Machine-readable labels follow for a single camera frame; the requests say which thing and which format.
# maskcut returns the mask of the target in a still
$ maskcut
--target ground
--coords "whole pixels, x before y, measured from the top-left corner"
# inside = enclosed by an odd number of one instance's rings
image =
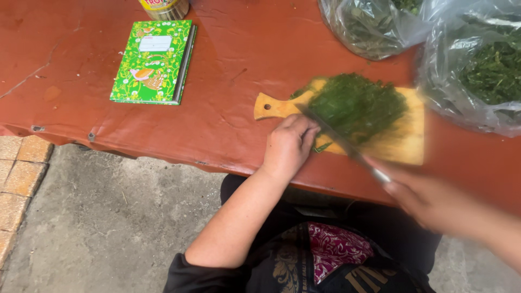
[[[0,292],[161,292],[174,255],[218,210],[223,178],[152,158],[56,147]],[[429,277],[439,293],[521,287],[485,248],[448,237]]]

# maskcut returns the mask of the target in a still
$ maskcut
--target knife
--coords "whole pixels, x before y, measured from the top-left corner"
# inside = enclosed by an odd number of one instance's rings
[[[306,105],[295,104],[295,107],[297,107],[297,109],[299,109],[302,114],[316,121],[322,129],[323,133],[327,134],[334,142],[336,142],[350,158],[356,160],[362,166],[367,168],[371,172],[371,175],[380,181],[380,183],[386,184],[392,182],[391,178],[387,174],[369,165],[362,154],[360,154],[360,152],[352,144],[350,144],[345,138],[341,137],[333,128],[331,128],[331,126],[320,119],[320,117],[318,117],[315,113],[311,112]]]

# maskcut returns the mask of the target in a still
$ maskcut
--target red tablecloth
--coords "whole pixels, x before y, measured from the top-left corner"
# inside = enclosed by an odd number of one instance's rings
[[[181,106],[109,101],[138,1],[11,1],[1,8],[0,135],[151,156],[211,172],[251,174],[278,119],[255,121],[259,92],[286,100],[315,76],[358,72],[410,87],[414,50],[372,62],[338,42],[316,0],[194,0],[198,25]],[[32,126],[44,127],[34,132]],[[521,214],[521,138],[475,133],[426,115],[422,171]],[[392,203],[346,156],[312,154],[296,186]]]

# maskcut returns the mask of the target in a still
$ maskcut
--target jar label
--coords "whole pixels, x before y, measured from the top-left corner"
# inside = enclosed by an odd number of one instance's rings
[[[145,10],[162,10],[174,5],[179,0],[140,0]]]

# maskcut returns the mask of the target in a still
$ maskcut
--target pink patterned fabric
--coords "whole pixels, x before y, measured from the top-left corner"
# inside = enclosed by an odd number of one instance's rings
[[[361,264],[374,255],[369,242],[357,234],[315,222],[307,227],[317,285],[342,264]]]

